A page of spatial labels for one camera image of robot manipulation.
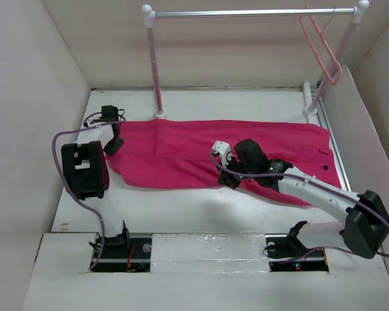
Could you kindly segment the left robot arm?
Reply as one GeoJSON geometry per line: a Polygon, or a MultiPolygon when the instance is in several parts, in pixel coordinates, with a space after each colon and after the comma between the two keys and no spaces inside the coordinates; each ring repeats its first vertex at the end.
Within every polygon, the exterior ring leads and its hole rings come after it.
{"type": "Polygon", "coordinates": [[[124,117],[115,106],[103,106],[99,118],[84,120],[83,132],[96,130],[102,133],[104,125],[109,127],[112,136],[105,142],[100,140],[87,143],[64,144],[61,147],[62,161],[56,156],[56,143],[53,143],[53,156],[58,172],[68,194],[83,208],[94,213],[100,223],[101,232],[90,246],[97,257],[126,257],[131,252],[132,242],[124,221],[115,215],[108,198],[110,176],[106,156],[113,156],[124,144],[120,136],[121,121],[124,117]]]}

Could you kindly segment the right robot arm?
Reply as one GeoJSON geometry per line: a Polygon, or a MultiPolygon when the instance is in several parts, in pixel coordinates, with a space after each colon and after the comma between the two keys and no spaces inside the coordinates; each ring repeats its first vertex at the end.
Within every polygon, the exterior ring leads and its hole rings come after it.
{"type": "Polygon", "coordinates": [[[319,208],[336,220],[326,225],[298,222],[280,242],[268,242],[266,250],[271,258],[304,257],[322,248],[333,248],[372,259],[389,235],[389,215],[373,191],[359,194],[340,189],[288,161],[269,159],[252,139],[234,147],[216,141],[210,158],[218,168],[221,185],[236,189],[242,181],[252,180],[264,189],[319,208]]]}

